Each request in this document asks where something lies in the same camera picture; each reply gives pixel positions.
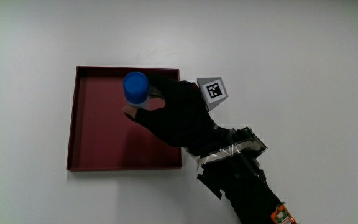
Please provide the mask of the person's right hand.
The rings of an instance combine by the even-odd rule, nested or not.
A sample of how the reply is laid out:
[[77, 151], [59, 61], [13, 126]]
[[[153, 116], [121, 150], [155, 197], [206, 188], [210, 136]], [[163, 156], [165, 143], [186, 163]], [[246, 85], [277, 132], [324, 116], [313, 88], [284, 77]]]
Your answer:
[[217, 127], [211, 119], [195, 83], [156, 74], [147, 75], [147, 79], [163, 96], [165, 106], [156, 110], [125, 106], [122, 110], [129, 119], [194, 156], [206, 156], [233, 143], [230, 130]]

